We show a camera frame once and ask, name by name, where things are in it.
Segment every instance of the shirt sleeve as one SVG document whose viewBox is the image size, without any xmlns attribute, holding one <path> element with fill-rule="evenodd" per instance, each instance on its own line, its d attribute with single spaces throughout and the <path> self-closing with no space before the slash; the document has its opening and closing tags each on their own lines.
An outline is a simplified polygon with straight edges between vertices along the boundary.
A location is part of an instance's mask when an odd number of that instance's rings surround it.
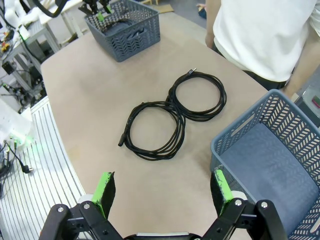
<svg viewBox="0 0 320 240">
<path fill-rule="evenodd" d="M 320 0 L 317 0 L 317 3 L 315 4 L 313 12 L 310 16 L 310 25 L 320 36 Z"/>
</svg>

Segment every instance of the white t-shirt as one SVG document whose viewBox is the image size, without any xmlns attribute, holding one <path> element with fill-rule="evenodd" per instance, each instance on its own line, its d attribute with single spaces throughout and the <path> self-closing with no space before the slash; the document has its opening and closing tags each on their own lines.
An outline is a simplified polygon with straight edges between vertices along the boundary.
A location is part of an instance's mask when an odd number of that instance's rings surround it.
<svg viewBox="0 0 320 240">
<path fill-rule="evenodd" d="M 284 82 L 300 57 L 309 23 L 320 36 L 320 0 L 221 0 L 214 42 L 242 70 Z"/>
</svg>

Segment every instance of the gray plastic basket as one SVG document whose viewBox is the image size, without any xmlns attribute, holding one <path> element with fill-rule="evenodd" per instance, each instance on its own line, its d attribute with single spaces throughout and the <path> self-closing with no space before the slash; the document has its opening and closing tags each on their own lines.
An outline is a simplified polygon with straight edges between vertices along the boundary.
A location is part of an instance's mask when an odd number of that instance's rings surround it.
<svg viewBox="0 0 320 240">
<path fill-rule="evenodd" d="M 251 202 L 273 201 L 289 239 L 320 237 L 320 132 L 283 93 L 269 91 L 211 150 L 211 171 L 221 168 Z"/>
<path fill-rule="evenodd" d="M 111 3 L 110 8 L 114 12 L 104 21 L 99 21 L 97 16 L 86 16 L 85 21 L 95 40 L 117 62 L 160 41 L 159 13 L 156 10 L 132 0 L 118 0 Z"/>
</svg>

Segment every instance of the black pants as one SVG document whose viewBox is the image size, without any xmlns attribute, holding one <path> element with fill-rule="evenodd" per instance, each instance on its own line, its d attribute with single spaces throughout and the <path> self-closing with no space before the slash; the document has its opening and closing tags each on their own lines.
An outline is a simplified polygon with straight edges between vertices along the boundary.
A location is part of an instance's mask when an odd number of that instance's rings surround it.
<svg viewBox="0 0 320 240">
<path fill-rule="evenodd" d="M 215 43 L 213 43 L 212 50 L 215 51 L 217 54 L 221 55 L 222 57 L 224 57 L 222 53 L 218 50 Z M 260 84 L 262 87 L 264 87 L 268 91 L 271 89 L 282 89 L 286 85 L 285 81 L 282 81 L 282 82 L 270 81 L 255 74 L 252 71 L 244 71 L 244 72 L 248 74 L 250 77 L 252 77 L 258 84 Z"/>
</svg>

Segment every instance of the basket bottom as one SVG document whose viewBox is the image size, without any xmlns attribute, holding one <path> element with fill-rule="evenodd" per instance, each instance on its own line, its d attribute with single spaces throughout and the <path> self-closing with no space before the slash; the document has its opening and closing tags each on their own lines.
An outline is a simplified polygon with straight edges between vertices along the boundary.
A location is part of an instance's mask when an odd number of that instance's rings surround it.
<svg viewBox="0 0 320 240">
<path fill-rule="evenodd" d="M 273 201 L 288 235 L 318 197 L 319 189 L 306 170 L 262 123 L 228 148 L 221 159 L 249 198 Z"/>
</svg>

